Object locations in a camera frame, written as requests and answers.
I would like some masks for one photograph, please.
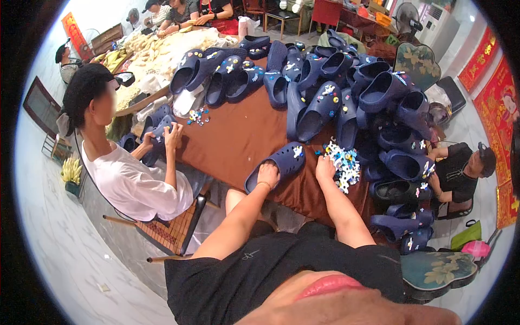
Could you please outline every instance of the teal chair back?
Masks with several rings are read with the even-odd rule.
[[[397,48],[394,71],[405,71],[422,91],[439,81],[441,75],[432,49],[427,45],[414,46],[411,43],[402,43]]]

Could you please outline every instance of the pile of shoe charms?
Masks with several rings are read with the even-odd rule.
[[[209,110],[208,109],[204,109],[204,108],[200,108],[198,111],[195,111],[195,110],[191,110],[190,111],[190,120],[187,122],[188,125],[190,125],[191,123],[193,122],[196,122],[197,124],[199,124],[200,126],[204,125],[204,123],[207,123],[210,121],[210,116],[209,116]]]
[[[336,167],[334,180],[341,192],[348,194],[348,186],[359,182],[359,161],[356,161],[356,149],[345,150],[340,148],[335,142],[334,137],[330,138],[329,144],[323,144],[325,155],[330,156]],[[321,151],[317,150],[316,155],[320,155]]]

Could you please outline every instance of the bunch of bananas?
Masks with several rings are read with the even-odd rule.
[[[61,169],[61,179],[64,182],[73,181],[76,184],[80,183],[81,167],[79,166],[80,160],[72,157],[67,158],[63,162],[63,168]]]

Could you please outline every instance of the bracelet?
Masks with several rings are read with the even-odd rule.
[[[260,183],[262,183],[262,184],[265,184],[265,185],[269,186],[269,192],[271,192],[271,191],[272,191],[272,187],[271,187],[271,185],[269,185],[269,183],[268,183],[268,182],[266,182],[266,181],[264,181],[264,180],[261,180],[261,181],[257,182],[256,184],[258,185],[258,184],[260,184]]]

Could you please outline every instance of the red banner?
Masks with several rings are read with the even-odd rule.
[[[76,20],[71,12],[69,12],[62,20],[63,28],[76,52],[80,55],[83,60],[90,60],[94,54],[87,44],[87,41],[83,37],[80,28],[77,26]]]
[[[493,57],[499,48],[496,41],[497,39],[491,32],[491,29],[486,27],[486,31],[480,40],[477,50],[473,53],[471,60],[459,74],[459,80],[468,92],[480,81],[480,78],[493,61]]]
[[[513,197],[510,165],[513,116],[518,115],[517,100],[513,75],[502,57],[493,76],[473,101],[489,145],[497,156],[498,228],[514,223],[518,210],[518,201]]]

